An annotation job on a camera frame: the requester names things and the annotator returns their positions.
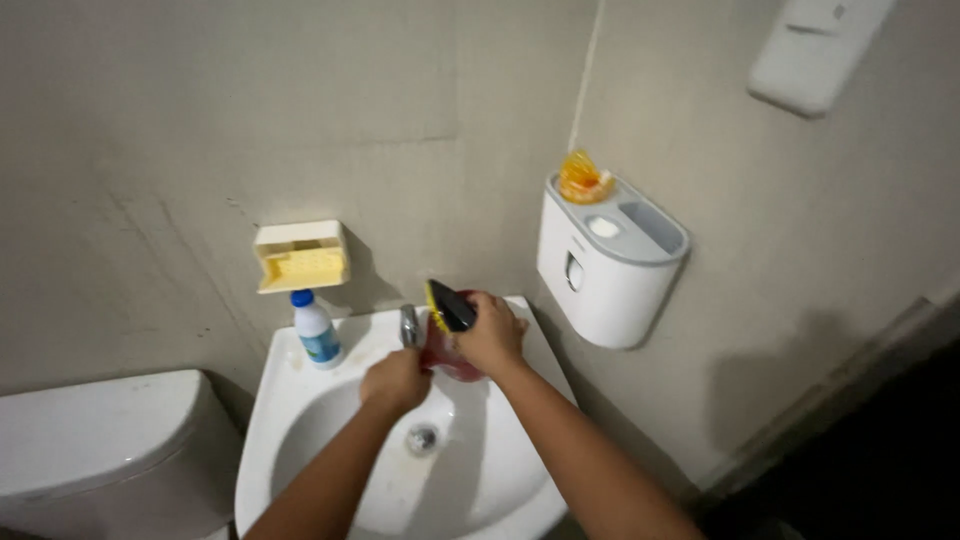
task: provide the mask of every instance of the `toilet tank lid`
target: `toilet tank lid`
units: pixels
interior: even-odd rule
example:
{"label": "toilet tank lid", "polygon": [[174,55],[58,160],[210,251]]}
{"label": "toilet tank lid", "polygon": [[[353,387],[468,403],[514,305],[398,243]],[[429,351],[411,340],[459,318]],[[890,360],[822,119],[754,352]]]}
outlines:
{"label": "toilet tank lid", "polygon": [[197,370],[0,398],[0,507],[146,471],[182,446],[208,399]]}

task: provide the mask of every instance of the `faucet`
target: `faucet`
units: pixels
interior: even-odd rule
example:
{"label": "faucet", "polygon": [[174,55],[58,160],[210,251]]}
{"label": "faucet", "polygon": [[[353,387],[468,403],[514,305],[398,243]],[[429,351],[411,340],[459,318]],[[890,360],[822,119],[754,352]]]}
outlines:
{"label": "faucet", "polygon": [[404,347],[417,347],[420,344],[420,323],[413,304],[400,307],[400,341]]}

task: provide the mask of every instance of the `white plastic bottle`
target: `white plastic bottle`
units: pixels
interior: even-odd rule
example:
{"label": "white plastic bottle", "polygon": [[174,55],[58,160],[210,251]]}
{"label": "white plastic bottle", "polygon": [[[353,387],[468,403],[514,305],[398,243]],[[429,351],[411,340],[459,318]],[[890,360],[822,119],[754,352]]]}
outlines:
{"label": "white plastic bottle", "polygon": [[340,365],[344,360],[340,339],[329,313],[313,301],[313,291],[295,290],[290,293],[290,304],[294,306],[294,328],[314,367],[333,369]]}

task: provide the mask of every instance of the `hand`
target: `hand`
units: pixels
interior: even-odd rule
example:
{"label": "hand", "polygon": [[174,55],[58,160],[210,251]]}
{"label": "hand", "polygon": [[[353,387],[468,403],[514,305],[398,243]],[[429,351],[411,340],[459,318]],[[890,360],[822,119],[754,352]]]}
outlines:
{"label": "hand", "polygon": [[475,292],[468,300],[476,307],[477,320],[470,330],[454,334],[457,351],[494,380],[504,368],[523,365],[523,335],[530,323],[489,293]]}
{"label": "hand", "polygon": [[433,372],[420,369],[420,352],[407,348],[380,360],[360,383],[360,401],[386,407],[399,418],[423,403]]}

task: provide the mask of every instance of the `sink basin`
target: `sink basin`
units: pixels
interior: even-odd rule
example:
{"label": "sink basin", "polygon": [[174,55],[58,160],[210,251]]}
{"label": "sink basin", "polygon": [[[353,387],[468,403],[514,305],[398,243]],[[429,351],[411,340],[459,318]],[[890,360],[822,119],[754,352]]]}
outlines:
{"label": "sink basin", "polygon": [[[526,300],[506,300],[530,321],[523,344],[527,361],[573,402]],[[425,308],[418,314],[425,328]],[[310,365],[294,329],[274,334],[237,479],[241,536],[360,406],[358,388],[367,368],[401,348],[399,321],[399,310],[335,321],[347,357],[330,371]],[[349,538],[533,539],[565,512],[496,384],[459,382],[437,372],[423,404],[388,435]]]}

